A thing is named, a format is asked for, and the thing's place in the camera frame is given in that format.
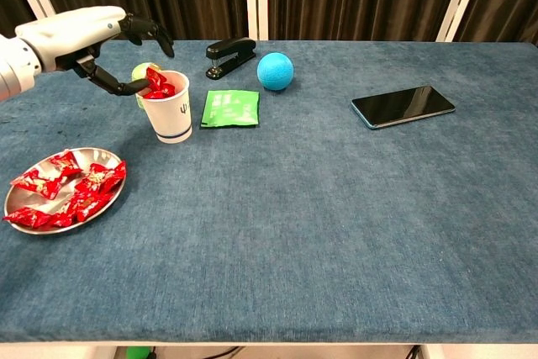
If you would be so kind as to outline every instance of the black phone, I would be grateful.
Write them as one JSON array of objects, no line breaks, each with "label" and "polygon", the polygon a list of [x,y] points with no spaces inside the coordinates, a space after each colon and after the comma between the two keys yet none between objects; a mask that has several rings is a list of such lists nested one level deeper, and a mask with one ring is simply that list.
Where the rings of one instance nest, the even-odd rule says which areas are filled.
[{"label": "black phone", "polygon": [[351,105],[370,129],[451,113],[456,109],[432,86],[355,98]]}]

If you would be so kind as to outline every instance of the stapler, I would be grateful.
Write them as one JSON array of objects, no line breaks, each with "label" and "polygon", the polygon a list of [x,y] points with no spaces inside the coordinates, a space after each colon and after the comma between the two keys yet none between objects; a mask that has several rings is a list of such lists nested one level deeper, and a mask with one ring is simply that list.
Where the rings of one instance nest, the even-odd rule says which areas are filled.
[{"label": "stapler", "polygon": [[[208,46],[205,55],[213,62],[213,66],[205,72],[205,76],[213,80],[219,80],[237,66],[253,58],[256,55],[253,51],[254,48],[256,48],[256,42],[246,37],[232,38]],[[234,53],[237,53],[237,55],[220,65],[221,58]]]}]

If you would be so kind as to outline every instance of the robotic hand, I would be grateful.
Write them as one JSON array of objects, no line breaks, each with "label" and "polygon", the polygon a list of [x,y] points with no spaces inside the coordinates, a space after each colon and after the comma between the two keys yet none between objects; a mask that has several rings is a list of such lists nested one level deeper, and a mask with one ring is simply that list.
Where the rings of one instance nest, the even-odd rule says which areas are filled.
[{"label": "robotic hand", "polygon": [[166,55],[174,56],[171,36],[160,24],[115,6],[59,13],[17,26],[15,38],[0,35],[0,101],[33,87],[34,77],[42,71],[69,69],[111,94],[135,94],[149,82],[120,83],[95,63],[101,44],[122,33],[135,45],[142,45],[140,35],[148,34]]}]

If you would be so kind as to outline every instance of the green sachet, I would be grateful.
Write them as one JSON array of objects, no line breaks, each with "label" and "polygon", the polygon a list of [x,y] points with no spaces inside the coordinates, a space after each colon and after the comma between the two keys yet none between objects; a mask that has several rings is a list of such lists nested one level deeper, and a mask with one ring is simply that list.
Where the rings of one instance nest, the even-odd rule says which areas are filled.
[{"label": "green sachet", "polygon": [[209,90],[203,109],[202,128],[258,125],[259,92]]}]

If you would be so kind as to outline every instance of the metal plate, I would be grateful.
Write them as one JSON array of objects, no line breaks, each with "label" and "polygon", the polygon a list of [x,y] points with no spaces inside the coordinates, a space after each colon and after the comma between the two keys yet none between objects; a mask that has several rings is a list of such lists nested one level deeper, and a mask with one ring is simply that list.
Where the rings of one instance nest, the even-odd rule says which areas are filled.
[{"label": "metal plate", "polygon": [[[20,209],[24,206],[30,208],[38,209],[47,214],[53,214],[56,212],[75,192],[75,186],[82,180],[82,178],[90,172],[90,165],[92,163],[99,163],[107,168],[115,168],[121,160],[114,153],[104,150],[97,149],[95,147],[81,147],[78,149],[70,149],[76,157],[78,166],[82,169],[82,174],[73,178],[61,188],[58,196],[50,201],[47,198],[42,197],[38,193],[32,193],[25,189],[18,187],[11,187],[9,189],[8,195],[6,196],[6,201],[3,205],[3,211],[6,215],[11,214],[17,209]],[[31,166],[28,170],[32,168],[38,168],[43,174],[48,175],[49,177],[57,176],[58,171],[55,167],[50,164],[47,160],[52,156],[46,157],[39,163]],[[86,224],[92,219],[97,218],[102,212],[108,209],[110,205],[118,198],[119,193],[124,189],[125,180],[123,180],[118,187],[114,190],[114,196],[110,199],[101,210],[96,212],[93,216],[90,216],[83,222],[77,222],[69,227],[59,227],[52,230],[39,230],[32,229],[30,227],[22,226],[20,224],[15,224],[9,222],[15,229],[27,233],[29,235],[54,235],[58,233],[63,233],[64,231],[75,229],[76,227]]]}]

